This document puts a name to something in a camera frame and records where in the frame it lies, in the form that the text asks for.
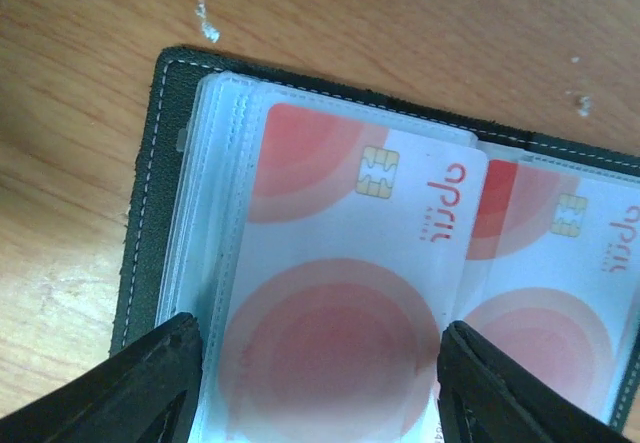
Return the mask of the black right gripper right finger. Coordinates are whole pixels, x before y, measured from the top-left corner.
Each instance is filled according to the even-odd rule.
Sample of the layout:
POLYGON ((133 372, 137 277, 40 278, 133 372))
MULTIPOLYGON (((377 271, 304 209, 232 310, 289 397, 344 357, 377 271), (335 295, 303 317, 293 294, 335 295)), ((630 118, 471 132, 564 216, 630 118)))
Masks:
POLYGON ((626 442, 463 321, 443 332, 438 411, 446 443, 626 442))

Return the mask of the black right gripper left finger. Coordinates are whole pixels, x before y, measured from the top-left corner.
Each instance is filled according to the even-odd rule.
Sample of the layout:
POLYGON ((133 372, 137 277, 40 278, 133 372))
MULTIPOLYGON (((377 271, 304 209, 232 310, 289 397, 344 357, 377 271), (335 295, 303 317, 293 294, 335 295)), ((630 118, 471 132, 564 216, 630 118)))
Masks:
POLYGON ((186 442, 202 378, 196 318, 179 313, 1 419, 3 442, 186 442))

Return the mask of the red white card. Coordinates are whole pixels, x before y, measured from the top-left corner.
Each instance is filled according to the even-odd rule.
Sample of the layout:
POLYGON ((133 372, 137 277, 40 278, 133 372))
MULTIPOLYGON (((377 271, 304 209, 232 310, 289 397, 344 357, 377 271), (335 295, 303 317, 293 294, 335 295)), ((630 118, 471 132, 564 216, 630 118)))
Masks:
POLYGON ((455 317, 607 420, 638 313, 638 186, 492 160, 455 317))
POLYGON ((422 442, 487 156, 290 103, 265 124, 205 442, 422 442))

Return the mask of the black card holder wallet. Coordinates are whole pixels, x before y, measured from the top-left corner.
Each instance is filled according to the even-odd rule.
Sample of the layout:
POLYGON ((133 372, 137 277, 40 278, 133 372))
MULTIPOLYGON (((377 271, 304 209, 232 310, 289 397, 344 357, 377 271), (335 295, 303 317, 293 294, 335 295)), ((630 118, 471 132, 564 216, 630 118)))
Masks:
MULTIPOLYGON (((203 342, 202 378, 186 442, 205 442, 203 419, 217 374, 265 128, 261 115, 275 103, 336 116, 381 117, 412 133, 474 145, 488 159, 479 206, 495 159, 620 179, 639 188, 639 160, 632 155, 227 55, 181 46, 163 50, 136 161, 111 350, 120 352, 179 313, 196 318, 203 342)), ((452 322, 463 321, 455 317, 454 308, 471 239, 452 314, 440 333, 430 397, 436 425, 422 442, 445 442, 437 359, 443 332, 452 322)), ((639 313, 632 343, 610 417, 601 420, 577 406, 622 435, 639 387, 639 313)))

